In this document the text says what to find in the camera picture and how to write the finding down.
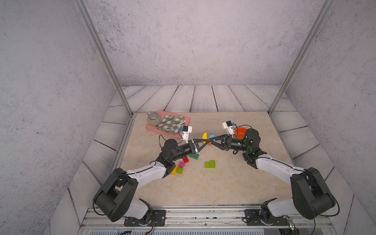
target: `yellow lego piece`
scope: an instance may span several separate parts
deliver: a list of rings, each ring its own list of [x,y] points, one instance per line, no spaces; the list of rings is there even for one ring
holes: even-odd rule
[[[175,166],[174,170],[171,172],[171,174],[176,175],[177,166]]]
[[[202,135],[202,139],[208,139],[208,134],[206,132]]]

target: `metal bracket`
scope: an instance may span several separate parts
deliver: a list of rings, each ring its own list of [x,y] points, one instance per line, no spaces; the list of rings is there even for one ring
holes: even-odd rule
[[[243,222],[245,222],[248,226],[264,226],[264,223],[261,221],[260,210],[244,210],[245,217],[243,218]],[[289,223],[283,217],[273,217],[270,218],[270,222],[273,223],[272,226],[288,226]]]
[[[165,225],[165,220],[166,220],[166,210],[153,210],[152,217],[154,217],[156,227],[163,227]],[[145,227],[145,225],[140,224],[140,220],[133,218],[133,217],[125,217],[124,226],[125,227],[141,227],[141,226]]]

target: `checkered napkin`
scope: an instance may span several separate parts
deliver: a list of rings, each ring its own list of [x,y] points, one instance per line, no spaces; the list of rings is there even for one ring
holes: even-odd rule
[[[171,116],[171,115],[166,114],[162,122],[157,126],[157,129],[165,131],[165,132],[177,134],[179,129],[184,125],[184,124],[180,124],[180,125],[178,124],[184,120],[185,120],[184,117]]]

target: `metal rail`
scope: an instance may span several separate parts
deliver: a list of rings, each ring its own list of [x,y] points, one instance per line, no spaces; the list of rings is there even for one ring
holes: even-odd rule
[[[313,40],[315,39],[316,35],[318,34],[320,27],[322,26],[325,18],[327,17],[330,9],[333,6],[334,0],[325,0],[323,6],[321,7],[321,10],[313,23],[311,29],[308,31],[308,34],[302,44],[302,47],[299,50],[298,55],[296,56],[293,64],[291,65],[290,70],[288,71],[285,79],[283,80],[281,87],[279,88],[279,91],[277,92],[276,97],[273,100],[273,103],[271,104],[268,113],[271,115],[275,108],[278,105],[278,102],[282,98],[283,94],[285,93],[287,87],[289,86],[291,80],[293,79],[296,71],[299,68],[299,65],[302,63],[304,56],[306,55],[309,46],[312,44]]]
[[[165,226],[163,229],[183,228],[266,228],[260,226],[247,226],[242,218],[245,216],[245,209],[260,209],[259,205],[228,205],[228,206],[156,206],[155,209],[166,210]],[[299,228],[313,227],[313,220],[304,217],[292,217],[295,225]],[[93,209],[88,209],[80,229],[142,229],[142,227],[124,227],[124,218],[111,222],[106,216],[97,215]],[[327,217],[316,217],[316,227],[333,228]]]
[[[78,12],[80,13],[82,21],[85,24],[86,29],[88,30],[89,35],[90,35],[91,39],[93,40],[93,43],[94,43],[94,45],[95,45],[95,47],[98,51],[98,54],[99,54],[103,64],[106,67],[107,73],[110,76],[110,79],[111,79],[112,83],[114,84],[116,91],[119,94],[121,102],[123,103],[123,105],[124,105],[125,109],[127,110],[128,114],[130,116],[132,116],[132,110],[131,110],[128,102],[127,102],[127,99],[125,98],[125,95],[124,95],[123,90],[122,90],[122,88],[119,84],[117,77],[116,77],[114,69],[112,68],[111,63],[110,63],[110,61],[107,57],[105,49],[103,48],[103,45],[100,42],[100,39],[99,39],[98,34],[97,34],[97,32],[94,28],[94,25],[93,25],[93,23],[90,19],[90,16],[89,16],[89,13],[86,9],[85,4],[83,3],[82,0],[73,0],[73,2],[76,5],[76,8],[77,8]]]

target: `lime green brick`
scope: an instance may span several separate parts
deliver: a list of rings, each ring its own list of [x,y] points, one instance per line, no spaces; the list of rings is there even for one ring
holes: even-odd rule
[[[183,170],[184,170],[183,168],[178,167],[177,170],[176,170],[176,173],[183,174]]]
[[[205,162],[205,168],[215,168],[215,161]]]
[[[215,168],[215,161],[214,160],[210,161],[210,168]]]
[[[194,158],[194,159],[198,159],[199,158],[199,154],[198,153],[194,153],[194,154],[191,154],[191,155],[189,155],[191,158]]]

